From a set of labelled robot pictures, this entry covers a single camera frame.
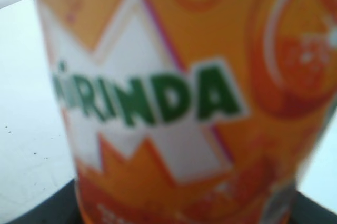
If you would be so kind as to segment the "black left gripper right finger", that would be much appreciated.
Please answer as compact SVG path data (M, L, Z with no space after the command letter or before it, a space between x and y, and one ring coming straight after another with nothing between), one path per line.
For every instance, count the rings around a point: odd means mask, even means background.
M297 192L288 224L337 224L336 214Z

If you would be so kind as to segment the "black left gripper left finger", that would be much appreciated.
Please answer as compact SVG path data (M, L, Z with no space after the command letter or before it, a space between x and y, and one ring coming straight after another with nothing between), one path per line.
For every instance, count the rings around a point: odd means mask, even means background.
M61 187L29 182L1 186L1 223L81 223L75 185Z

